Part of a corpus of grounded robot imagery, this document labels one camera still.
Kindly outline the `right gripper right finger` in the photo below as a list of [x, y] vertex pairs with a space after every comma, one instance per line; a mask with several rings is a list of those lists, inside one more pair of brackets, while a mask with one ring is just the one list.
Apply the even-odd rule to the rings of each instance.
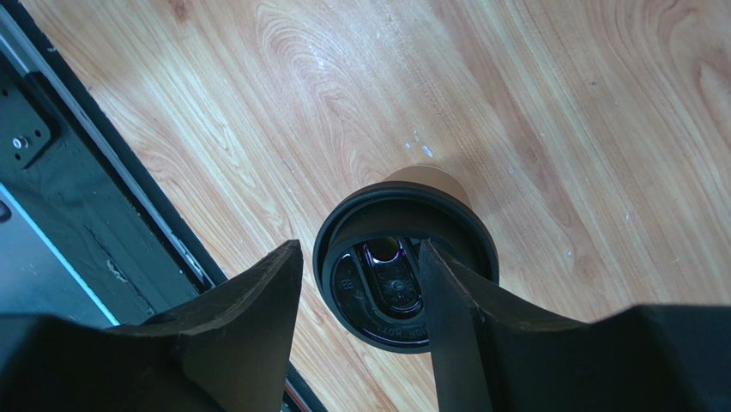
[[442, 411], [727, 411], [730, 310], [639, 305], [594, 323], [420, 249]]

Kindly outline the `black cup lid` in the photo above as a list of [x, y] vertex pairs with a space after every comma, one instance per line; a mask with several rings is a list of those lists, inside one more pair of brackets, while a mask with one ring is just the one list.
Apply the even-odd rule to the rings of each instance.
[[313, 273], [326, 306], [361, 341], [388, 352], [429, 350], [420, 247], [430, 240], [492, 282], [491, 234], [464, 202], [428, 185], [384, 181], [341, 201], [325, 219]]

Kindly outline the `paper cup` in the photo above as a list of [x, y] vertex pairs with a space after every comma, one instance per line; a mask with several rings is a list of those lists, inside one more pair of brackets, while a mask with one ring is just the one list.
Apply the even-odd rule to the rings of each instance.
[[432, 187], [472, 208], [468, 193], [463, 185], [451, 174], [438, 167], [431, 165], [413, 165], [399, 169], [384, 179], [384, 182], [396, 181]]

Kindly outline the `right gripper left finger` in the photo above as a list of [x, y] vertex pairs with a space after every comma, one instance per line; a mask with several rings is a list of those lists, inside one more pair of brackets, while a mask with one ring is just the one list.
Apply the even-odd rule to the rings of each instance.
[[289, 240], [139, 325], [1, 318], [4, 411], [277, 411], [303, 275]]

